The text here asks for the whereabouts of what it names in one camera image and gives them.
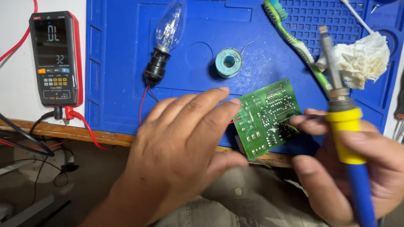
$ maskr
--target circuit board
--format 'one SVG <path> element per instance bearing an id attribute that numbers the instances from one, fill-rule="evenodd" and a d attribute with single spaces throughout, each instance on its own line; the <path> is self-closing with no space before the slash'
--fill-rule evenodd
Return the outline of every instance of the circuit board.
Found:
<path id="1" fill-rule="evenodd" d="M 289 79 L 239 98 L 241 108 L 233 120 L 249 160 L 261 156 L 302 133 L 289 124 L 301 115 Z"/>

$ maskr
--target blue work mat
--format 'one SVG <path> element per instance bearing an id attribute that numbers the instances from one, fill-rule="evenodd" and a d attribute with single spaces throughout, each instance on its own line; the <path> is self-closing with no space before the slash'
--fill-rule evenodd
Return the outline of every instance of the blue work mat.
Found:
<path id="1" fill-rule="evenodd" d="M 169 0 L 87 0 L 86 119 L 95 130 L 135 134 L 145 83 L 143 70 L 157 46 L 155 28 Z M 268 19 L 263 0 L 188 0 L 187 23 L 179 45 L 170 54 L 163 81 L 153 88 L 159 99 L 230 88 L 229 99 L 289 78 L 301 109 L 327 109 L 327 102 L 315 78 L 294 49 Z M 336 43 L 353 43 L 367 35 L 340 1 L 282 0 L 289 16 L 282 22 L 302 40 L 315 59 L 321 53 L 318 26 L 326 24 Z M 363 119 L 383 132 L 398 69 L 404 33 L 402 1 L 352 0 L 352 7 L 373 30 L 387 36 L 390 63 L 376 83 L 354 90 L 351 97 L 364 113 Z M 239 51 L 255 38 L 243 53 L 243 66 L 231 79 L 221 78 L 215 69 L 220 50 Z M 156 104 L 146 94 L 142 120 Z M 236 147 L 237 134 L 230 125 L 220 145 Z M 312 154 L 314 142 L 307 135 L 274 152 Z"/>

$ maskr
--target grid pattern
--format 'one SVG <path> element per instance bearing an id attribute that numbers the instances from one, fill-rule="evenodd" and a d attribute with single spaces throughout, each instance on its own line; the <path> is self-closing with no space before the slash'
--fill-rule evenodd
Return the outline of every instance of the grid pattern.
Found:
<path id="1" fill-rule="evenodd" d="M 286 30 L 304 42 L 313 57 L 321 53 L 318 27 L 327 25 L 329 34 L 336 44 L 351 44 L 360 39 L 362 27 L 349 9 L 336 1 L 281 0 L 288 17 L 283 21 Z M 350 2 L 359 16 L 366 9 L 366 2 Z"/>

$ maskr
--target glass bulb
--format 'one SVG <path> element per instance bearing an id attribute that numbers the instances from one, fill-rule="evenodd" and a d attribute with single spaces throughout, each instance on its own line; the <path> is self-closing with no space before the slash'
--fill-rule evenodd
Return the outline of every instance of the glass bulb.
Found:
<path id="1" fill-rule="evenodd" d="M 165 52 L 168 53 L 178 45 L 184 32 L 186 17 L 186 0 L 173 0 L 164 10 L 156 28 L 156 38 L 157 43 L 167 49 Z"/>

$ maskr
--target multimeter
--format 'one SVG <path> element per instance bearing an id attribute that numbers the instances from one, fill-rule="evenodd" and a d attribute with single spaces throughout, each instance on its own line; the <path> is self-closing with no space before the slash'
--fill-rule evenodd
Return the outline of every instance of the multimeter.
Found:
<path id="1" fill-rule="evenodd" d="M 77 18 L 69 11 L 33 13 L 29 28 L 42 105 L 81 105 L 83 89 Z"/>

